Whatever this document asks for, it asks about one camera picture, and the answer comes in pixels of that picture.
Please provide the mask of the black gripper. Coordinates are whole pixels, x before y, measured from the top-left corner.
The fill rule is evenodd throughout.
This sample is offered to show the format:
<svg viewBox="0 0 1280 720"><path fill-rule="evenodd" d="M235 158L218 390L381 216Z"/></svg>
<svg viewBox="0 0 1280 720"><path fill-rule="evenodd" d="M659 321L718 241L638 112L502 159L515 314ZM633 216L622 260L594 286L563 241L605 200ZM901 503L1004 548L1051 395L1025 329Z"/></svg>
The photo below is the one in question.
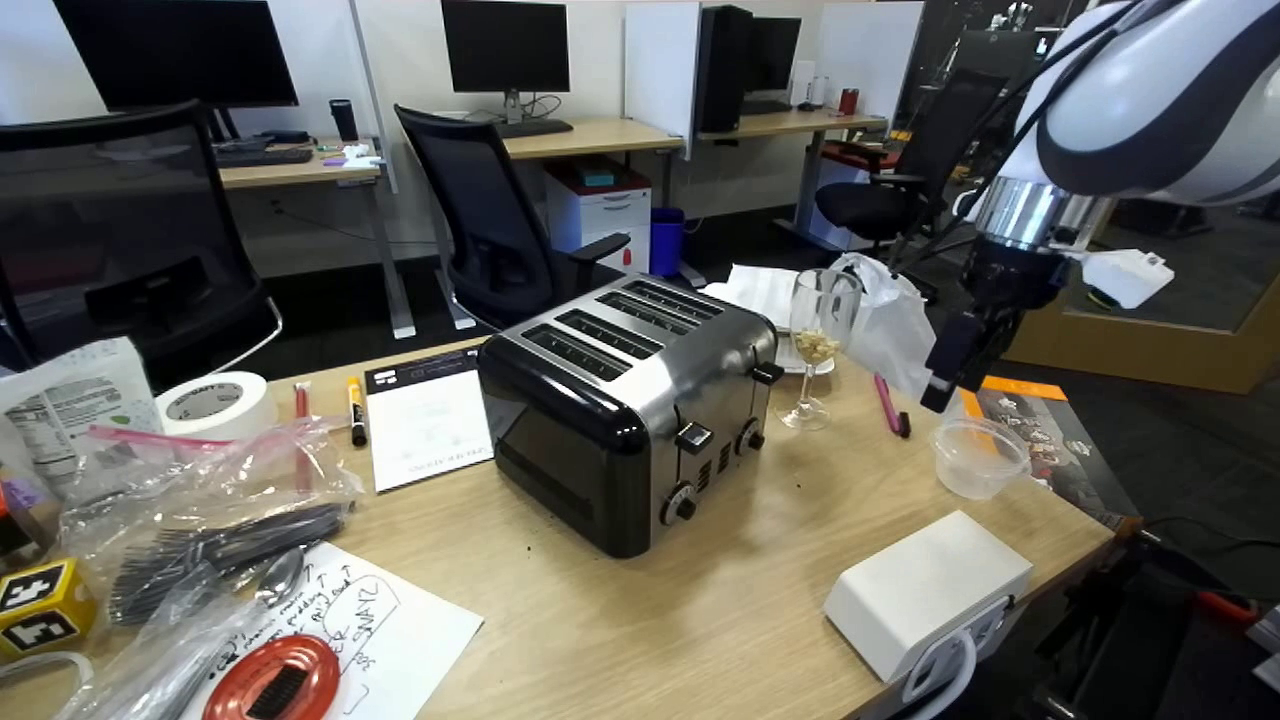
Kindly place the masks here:
<svg viewBox="0 0 1280 720"><path fill-rule="evenodd" d="M1045 310L1063 280L1067 260L1058 254L1021 254L981 241L958 277L968 310L939 329L923 362L927 383L920 404L945 413L954 390L974 390L990 368L990 348L1004 354L1021 318Z"/></svg>

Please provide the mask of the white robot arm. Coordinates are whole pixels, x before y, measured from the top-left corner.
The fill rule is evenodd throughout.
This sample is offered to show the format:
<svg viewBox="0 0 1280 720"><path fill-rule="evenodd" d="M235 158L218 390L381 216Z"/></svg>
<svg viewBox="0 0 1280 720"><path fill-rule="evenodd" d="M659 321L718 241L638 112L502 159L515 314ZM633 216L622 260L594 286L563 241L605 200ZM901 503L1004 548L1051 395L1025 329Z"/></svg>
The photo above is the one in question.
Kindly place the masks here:
<svg viewBox="0 0 1280 720"><path fill-rule="evenodd" d="M968 310L927 362L920 404L974 393L1021 321L1083 270L1083 286L1140 310L1173 286L1156 254L1091 254L1115 200L1245 203L1280 190L1280 0L1099 0L1030 80L1000 174L968 221Z"/></svg>

